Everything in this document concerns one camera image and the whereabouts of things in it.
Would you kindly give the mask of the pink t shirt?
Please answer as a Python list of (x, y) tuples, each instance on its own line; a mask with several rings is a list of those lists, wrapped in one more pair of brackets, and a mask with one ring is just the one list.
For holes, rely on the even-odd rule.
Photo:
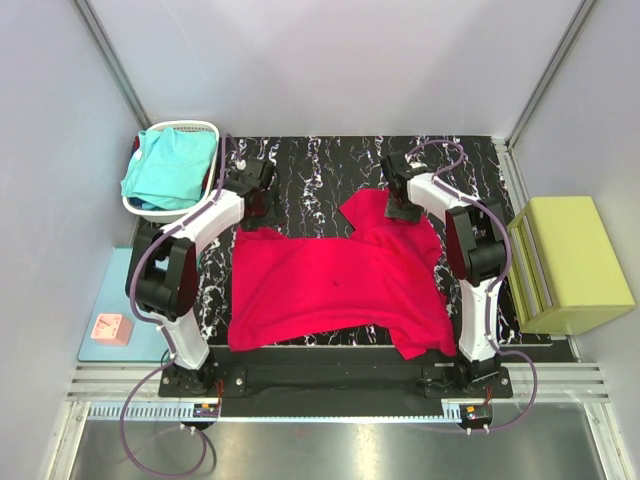
[(434, 271), (443, 250), (426, 218), (386, 217), (388, 193), (363, 189), (340, 208), (347, 238), (239, 230), (232, 253), (228, 345), (237, 352), (305, 335), (377, 325), (410, 360), (456, 352)]

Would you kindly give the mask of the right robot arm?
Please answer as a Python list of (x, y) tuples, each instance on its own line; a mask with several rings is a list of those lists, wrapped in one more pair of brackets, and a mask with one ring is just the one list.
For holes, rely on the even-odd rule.
[(461, 331), (451, 380), (466, 396), (486, 389), (501, 367), (497, 313), (511, 266), (511, 246), (501, 205), (467, 195), (403, 154), (380, 160), (388, 184), (385, 216), (417, 222), (424, 211), (445, 226), (445, 255), (461, 291)]

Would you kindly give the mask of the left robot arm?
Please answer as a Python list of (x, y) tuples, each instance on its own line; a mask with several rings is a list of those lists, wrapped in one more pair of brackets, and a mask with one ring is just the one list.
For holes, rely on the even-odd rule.
[(221, 183), (200, 206), (161, 228), (146, 227), (134, 239), (125, 293), (134, 316), (166, 341), (162, 396), (204, 396), (216, 384), (215, 357), (193, 310), (199, 256), (236, 225), (246, 230), (274, 226), (283, 216), (273, 162), (249, 158)]

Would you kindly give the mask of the white laundry basket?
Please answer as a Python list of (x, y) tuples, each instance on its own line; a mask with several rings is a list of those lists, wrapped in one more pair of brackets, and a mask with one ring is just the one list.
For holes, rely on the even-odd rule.
[(200, 121), (200, 120), (176, 120), (176, 121), (165, 121), (165, 122), (160, 122), (157, 123), (145, 130), (163, 130), (165, 128), (169, 128), (169, 127), (173, 127), (177, 130), (181, 130), (181, 131), (185, 131), (185, 132), (194, 132), (194, 131), (211, 131), (213, 133), (215, 133), (218, 136), (218, 146), (216, 149), (216, 152), (214, 153), (212, 162), (211, 162), (211, 167), (209, 172), (207, 173), (205, 180), (203, 182), (203, 195), (201, 200), (194, 205), (193, 207), (189, 208), (189, 209), (183, 209), (183, 210), (175, 210), (175, 211), (171, 211), (171, 210), (163, 210), (163, 211), (143, 211), (143, 210), (139, 210), (136, 209), (134, 207), (132, 207), (129, 202), (128, 199), (123, 197), (121, 195), (122, 198), (122, 204), (124, 205), (125, 209), (128, 210), (130, 213), (143, 217), (149, 221), (152, 222), (158, 222), (158, 223), (171, 223), (175, 220), (177, 220), (178, 218), (180, 218), (181, 216), (185, 215), (186, 213), (188, 213), (188, 211), (196, 206), (200, 206), (202, 205), (205, 200), (206, 197), (212, 192), (212, 190), (214, 189), (214, 179), (216, 177), (216, 170), (217, 170), (217, 153), (218, 153), (218, 147), (221, 144), (221, 135), (219, 133), (218, 128), (207, 121)]

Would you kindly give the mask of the turquoise t shirt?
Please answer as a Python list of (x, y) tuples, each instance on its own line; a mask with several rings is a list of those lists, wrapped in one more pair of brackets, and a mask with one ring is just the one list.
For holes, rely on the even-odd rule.
[(121, 195), (137, 197), (163, 210), (183, 210), (196, 205), (218, 146), (211, 131), (185, 132), (173, 127), (142, 130), (141, 157), (131, 155)]

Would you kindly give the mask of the blue t shirt in basket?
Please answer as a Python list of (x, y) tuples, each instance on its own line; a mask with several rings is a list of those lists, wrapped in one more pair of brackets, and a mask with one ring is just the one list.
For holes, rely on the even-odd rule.
[(144, 201), (140, 198), (137, 197), (132, 197), (132, 198), (128, 198), (128, 202), (129, 204), (139, 210), (143, 210), (143, 211), (163, 211), (163, 208), (153, 204), (153, 203), (149, 203), (147, 201)]

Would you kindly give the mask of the red t shirt in basket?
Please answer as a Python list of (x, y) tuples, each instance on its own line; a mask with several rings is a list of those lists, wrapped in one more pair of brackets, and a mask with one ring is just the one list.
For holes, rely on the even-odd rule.
[(140, 149), (140, 138), (138, 136), (135, 136), (133, 140), (131, 154), (136, 159), (139, 159), (142, 155), (141, 149)]

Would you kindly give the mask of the yellow green drawer box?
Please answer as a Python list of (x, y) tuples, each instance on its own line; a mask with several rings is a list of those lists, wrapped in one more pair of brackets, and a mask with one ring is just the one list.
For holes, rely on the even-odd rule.
[(580, 335), (635, 308), (591, 197), (534, 197), (508, 233), (508, 282), (521, 332)]

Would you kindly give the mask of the pink numbered block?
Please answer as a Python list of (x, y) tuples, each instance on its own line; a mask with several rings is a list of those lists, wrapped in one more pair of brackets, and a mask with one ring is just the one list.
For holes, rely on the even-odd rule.
[(97, 316), (90, 338), (107, 345), (127, 346), (132, 334), (133, 323), (122, 314), (101, 313)]

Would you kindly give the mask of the light blue clipboard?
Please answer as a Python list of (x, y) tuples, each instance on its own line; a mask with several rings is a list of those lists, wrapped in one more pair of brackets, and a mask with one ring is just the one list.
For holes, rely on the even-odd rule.
[[(162, 334), (154, 325), (140, 322), (131, 311), (125, 282), (131, 261), (131, 248), (114, 248), (89, 317), (77, 359), (81, 362), (156, 362), (167, 350)], [(99, 314), (121, 314), (132, 325), (126, 346), (110, 346), (91, 338)]]

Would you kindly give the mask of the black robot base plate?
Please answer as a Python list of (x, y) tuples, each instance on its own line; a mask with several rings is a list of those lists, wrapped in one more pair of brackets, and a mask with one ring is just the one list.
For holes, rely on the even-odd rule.
[(437, 353), (405, 360), (392, 347), (267, 347), (233, 353), (214, 347), (201, 374), (165, 371), (159, 394), (219, 400), (225, 419), (428, 419), (444, 403), (513, 396), (506, 369), (460, 387), (452, 360)]

